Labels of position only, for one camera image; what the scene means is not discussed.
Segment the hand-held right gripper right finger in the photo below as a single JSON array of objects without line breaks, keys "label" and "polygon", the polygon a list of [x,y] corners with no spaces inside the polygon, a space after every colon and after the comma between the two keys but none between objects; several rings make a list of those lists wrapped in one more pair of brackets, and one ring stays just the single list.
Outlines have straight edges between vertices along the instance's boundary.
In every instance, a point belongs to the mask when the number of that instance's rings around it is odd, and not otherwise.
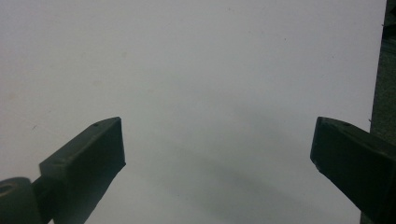
[{"label": "hand-held right gripper right finger", "polygon": [[350,123],[319,117],[310,160],[375,224],[396,224],[396,146]]}]

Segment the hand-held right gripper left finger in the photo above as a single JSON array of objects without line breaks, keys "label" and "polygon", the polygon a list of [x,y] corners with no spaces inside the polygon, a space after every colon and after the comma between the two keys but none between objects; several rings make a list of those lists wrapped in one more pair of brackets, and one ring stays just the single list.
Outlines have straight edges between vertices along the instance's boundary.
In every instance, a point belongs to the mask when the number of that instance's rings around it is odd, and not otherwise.
[{"label": "hand-held right gripper left finger", "polygon": [[121,118],[89,126],[39,163],[33,187],[42,221],[84,224],[125,164]]}]

